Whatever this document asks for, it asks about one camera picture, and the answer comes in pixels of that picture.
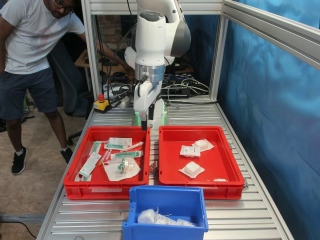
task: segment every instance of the man's leg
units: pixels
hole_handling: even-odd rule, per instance
[[[52,69],[36,72],[33,76],[32,85],[29,87],[31,97],[35,101],[38,111],[44,113],[61,145],[61,155],[68,164],[72,151],[67,147],[67,137],[64,121],[57,110],[58,101],[55,89]]]
[[[62,119],[58,111],[54,112],[45,112],[44,113],[48,118],[51,128],[53,129],[62,149],[67,147],[67,137],[66,130],[64,125],[64,120]]]
[[[6,121],[6,131],[12,143],[14,150],[18,153],[22,150],[21,143],[21,118],[12,121]]]
[[[21,143],[21,118],[24,115],[24,97],[28,84],[28,75],[0,74],[0,118],[6,120],[9,139],[15,149],[11,172],[14,175],[25,169],[28,151]]]

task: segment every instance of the white t-shirt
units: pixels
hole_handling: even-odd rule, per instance
[[[85,32],[74,13],[56,19],[43,0],[9,0],[0,14],[15,26],[5,42],[5,71],[12,74],[32,74],[49,68],[47,55],[57,42],[68,32]]]

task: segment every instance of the red plastic tray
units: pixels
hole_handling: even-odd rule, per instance
[[[132,138],[132,144],[144,142],[134,150],[143,150],[143,156],[136,158],[141,171],[134,177],[121,181],[109,181],[104,167],[98,166],[92,171],[91,181],[75,181],[75,177],[85,164],[94,141],[107,141],[109,138]],[[106,149],[101,145],[99,154],[104,155]],[[129,189],[134,186],[148,185],[150,162],[150,129],[143,131],[141,127],[89,127],[74,156],[71,166],[63,180],[66,196],[69,199],[129,199]]]
[[[207,139],[214,147],[200,157],[180,155],[181,146]],[[196,178],[179,171],[189,162],[205,169]],[[219,126],[162,126],[159,129],[159,183],[203,188],[205,199],[240,199],[245,180]]]

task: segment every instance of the floor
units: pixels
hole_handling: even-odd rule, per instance
[[[66,134],[83,129],[84,118],[67,116],[62,108]],[[60,154],[60,144],[52,131],[45,115],[32,109],[29,116],[35,116],[22,124],[22,144],[28,149],[28,162],[20,175],[12,175],[11,166],[14,149],[7,132],[0,133],[0,217],[26,218],[25,224],[33,235],[41,228],[41,221],[29,221],[29,218],[42,219],[51,204],[52,198],[66,169],[66,163]],[[74,149],[77,138],[73,141]],[[2,240],[32,240],[26,228],[21,224],[0,223]]]

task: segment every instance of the brick wall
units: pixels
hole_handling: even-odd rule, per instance
[[[101,32],[102,41],[107,46],[115,50],[118,44],[121,42],[122,27],[121,27],[121,16],[120,15],[100,15],[98,16],[99,27]],[[131,39],[126,38],[121,44],[119,49],[126,49]]]

